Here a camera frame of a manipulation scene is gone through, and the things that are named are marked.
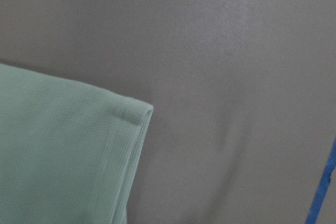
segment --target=gray surface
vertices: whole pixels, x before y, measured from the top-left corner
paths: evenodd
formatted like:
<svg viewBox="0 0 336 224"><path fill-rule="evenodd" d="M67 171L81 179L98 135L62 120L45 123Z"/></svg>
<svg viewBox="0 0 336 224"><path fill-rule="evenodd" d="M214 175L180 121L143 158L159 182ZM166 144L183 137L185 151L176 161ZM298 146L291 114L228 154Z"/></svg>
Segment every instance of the gray surface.
<svg viewBox="0 0 336 224"><path fill-rule="evenodd" d="M154 105L129 223L303 223L336 132L336 0L0 0L0 61ZM336 220L336 182L319 224Z"/></svg>

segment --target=mint green towel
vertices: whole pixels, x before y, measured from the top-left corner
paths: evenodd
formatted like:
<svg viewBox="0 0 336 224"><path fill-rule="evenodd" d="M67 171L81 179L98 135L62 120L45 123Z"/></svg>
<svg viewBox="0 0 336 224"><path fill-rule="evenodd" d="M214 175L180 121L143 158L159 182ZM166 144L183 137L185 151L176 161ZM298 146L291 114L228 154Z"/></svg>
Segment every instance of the mint green towel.
<svg viewBox="0 0 336 224"><path fill-rule="evenodd" d="M153 106L0 64L0 223L126 224Z"/></svg>

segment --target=blue line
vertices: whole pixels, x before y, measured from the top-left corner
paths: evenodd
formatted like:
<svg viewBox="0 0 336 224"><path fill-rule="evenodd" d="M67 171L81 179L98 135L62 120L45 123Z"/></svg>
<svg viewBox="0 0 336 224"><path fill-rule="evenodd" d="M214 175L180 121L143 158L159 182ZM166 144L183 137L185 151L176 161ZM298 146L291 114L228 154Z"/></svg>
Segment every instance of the blue line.
<svg viewBox="0 0 336 224"><path fill-rule="evenodd" d="M322 207L322 203L324 201L328 187L330 185L331 173L335 169L335 166L336 166L336 138L334 140L334 144L332 146L328 161L325 165L319 187L317 188L314 200L311 204L311 207L310 207L307 219L306 219L306 224L316 223L317 217Z"/></svg>

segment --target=cloth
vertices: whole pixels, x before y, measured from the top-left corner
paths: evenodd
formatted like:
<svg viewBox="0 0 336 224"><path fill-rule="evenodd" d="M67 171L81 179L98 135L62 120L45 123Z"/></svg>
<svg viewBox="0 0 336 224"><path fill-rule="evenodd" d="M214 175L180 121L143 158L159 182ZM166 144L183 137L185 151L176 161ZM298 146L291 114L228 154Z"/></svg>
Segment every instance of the cloth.
<svg viewBox="0 0 336 224"><path fill-rule="evenodd" d="M0 223L125 224L152 111L0 64Z"/></svg>

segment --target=folded fabric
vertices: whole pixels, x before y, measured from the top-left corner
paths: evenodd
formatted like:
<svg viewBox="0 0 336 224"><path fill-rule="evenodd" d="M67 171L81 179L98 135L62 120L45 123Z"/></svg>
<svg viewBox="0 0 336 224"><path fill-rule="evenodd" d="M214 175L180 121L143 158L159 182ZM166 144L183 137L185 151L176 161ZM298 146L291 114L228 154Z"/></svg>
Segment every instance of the folded fabric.
<svg viewBox="0 0 336 224"><path fill-rule="evenodd" d="M126 224L153 106L0 64L0 223Z"/></svg>

